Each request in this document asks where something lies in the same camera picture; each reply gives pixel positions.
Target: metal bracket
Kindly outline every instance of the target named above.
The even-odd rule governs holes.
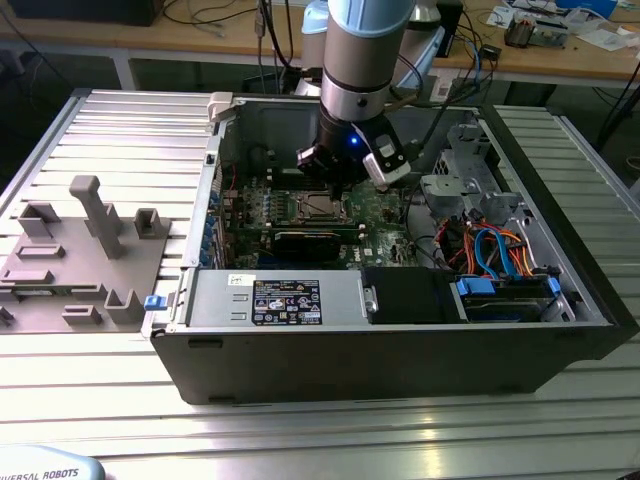
[[[215,92],[209,98],[207,104],[207,113],[209,114],[209,122],[220,122],[233,115],[233,93],[232,92]]]

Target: black plastic cover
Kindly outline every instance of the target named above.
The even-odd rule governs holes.
[[[365,288],[375,289],[374,325],[459,323],[452,273],[424,267],[369,267],[362,271]]]

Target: table leg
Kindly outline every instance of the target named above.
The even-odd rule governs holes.
[[[111,54],[111,59],[118,73],[122,90],[138,90],[138,80],[131,68],[131,59],[126,50],[117,50]]]

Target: robotic arm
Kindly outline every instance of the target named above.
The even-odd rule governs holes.
[[[313,146],[298,152],[298,168],[324,180],[339,200],[345,187],[367,178],[380,188],[395,182],[419,153],[400,143],[384,115],[415,0],[329,0],[328,6],[318,133]]]

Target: clutter on desk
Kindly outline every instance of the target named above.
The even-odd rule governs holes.
[[[570,34],[611,52],[640,47],[637,27],[608,20],[615,5],[615,0],[511,0],[496,6],[486,23],[506,29],[505,43],[517,48],[564,47]]]

